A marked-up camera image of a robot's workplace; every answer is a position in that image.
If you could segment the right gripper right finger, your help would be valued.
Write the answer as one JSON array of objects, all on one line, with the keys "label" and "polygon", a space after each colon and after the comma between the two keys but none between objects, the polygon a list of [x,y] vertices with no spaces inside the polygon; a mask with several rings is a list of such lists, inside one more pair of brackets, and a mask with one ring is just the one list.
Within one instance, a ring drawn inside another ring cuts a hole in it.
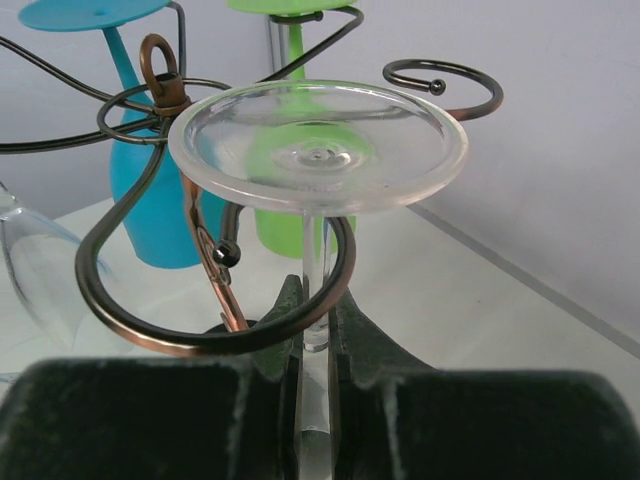
[{"label": "right gripper right finger", "polygon": [[345,293],[330,313],[337,479],[635,479],[639,431],[602,376],[443,370]]}]

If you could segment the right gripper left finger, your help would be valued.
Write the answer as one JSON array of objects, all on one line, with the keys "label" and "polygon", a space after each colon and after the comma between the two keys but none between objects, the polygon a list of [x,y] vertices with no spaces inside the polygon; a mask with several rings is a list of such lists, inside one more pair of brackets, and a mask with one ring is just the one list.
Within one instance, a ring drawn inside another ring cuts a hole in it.
[{"label": "right gripper left finger", "polygon": [[295,479],[301,343],[240,356],[68,358],[1,405],[5,479]]}]

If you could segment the blue plastic wine glass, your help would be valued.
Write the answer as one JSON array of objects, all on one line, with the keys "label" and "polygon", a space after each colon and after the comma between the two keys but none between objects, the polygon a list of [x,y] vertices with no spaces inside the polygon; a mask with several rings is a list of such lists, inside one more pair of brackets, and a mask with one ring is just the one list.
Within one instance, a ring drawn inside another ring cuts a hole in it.
[{"label": "blue plastic wine glass", "polygon": [[[79,32],[100,30],[107,42],[122,87],[139,85],[117,28],[163,8],[178,17],[178,71],[186,72],[186,21],[184,10],[173,1],[35,1],[20,10],[19,21],[34,30]],[[113,199],[120,200],[141,175],[152,146],[115,141],[109,174]],[[163,157],[153,182],[124,219],[124,228],[137,257],[163,269],[182,269],[200,262],[183,207],[179,169],[170,154]]]}]

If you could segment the clear champagne flute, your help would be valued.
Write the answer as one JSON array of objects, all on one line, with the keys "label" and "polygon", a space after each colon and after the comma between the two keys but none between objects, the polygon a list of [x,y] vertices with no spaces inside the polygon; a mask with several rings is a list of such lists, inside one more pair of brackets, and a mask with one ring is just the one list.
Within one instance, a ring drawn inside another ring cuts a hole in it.
[{"label": "clear champagne flute", "polygon": [[80,239],[1,188],[1,383],[47,357],[118,356],[130,346],[87,307],[75,278]]}]

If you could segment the copper wire wine glass rack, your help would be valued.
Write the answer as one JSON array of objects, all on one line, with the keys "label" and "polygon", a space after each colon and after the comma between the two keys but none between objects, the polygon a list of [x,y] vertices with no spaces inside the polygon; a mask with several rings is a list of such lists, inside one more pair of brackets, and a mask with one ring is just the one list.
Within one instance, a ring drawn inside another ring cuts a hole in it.
[{"label": "copper wire wine glass rack", "polygon": [[[349,1],[238,1],[234,8],[265,14],[290,28],[291,60],[280,70],[246,88],[274,81],[309,80],[305,64],[358,27],[363,13]],[[139,85],[109,94],[88,86],[29,51],[23,57],[101,103],[98,128],[90,134],[39,142],[6,143],[7,154],[62,150],[110,140],[152,146],[153,152],[139,178],[124,196],[84,236],[74,259],[79,292],[89,310],[121,341],[169,355],[243,353],[302,334],[305,346],[322,349],[328,341],[329,311],[347,289],[356,258],[352,228],[357,215],[329,221],[336,240],[326,284],[306,296],[291,312],[279,316],[272,326],[252,327],[231,287],[231,270],[239,262],[237,243],[242,206],[206,191],[192,188],[169,149],[169,133],[176,119],[194,104],[237,89],[214,84],[214,94],[192,101],[187,88],[193,79],[178,71],[178,46],[158,35],[146,36],[139,61],[132,64]],[[383,70],[386,88],[415,96],[449,113],[462,126],[465,120],[484,117],[502,103],[501,85],[489,75],[467,66],[422,59],[397,60]],[[179,169],[187,227],[200,262],[182,269],[163,269],[141,261],[132,246],[124,219],[148,190],[171,155]],[[303,254],[301,224],[294,217],[269,219],[256,212],[260,231],[286,226]]]}]

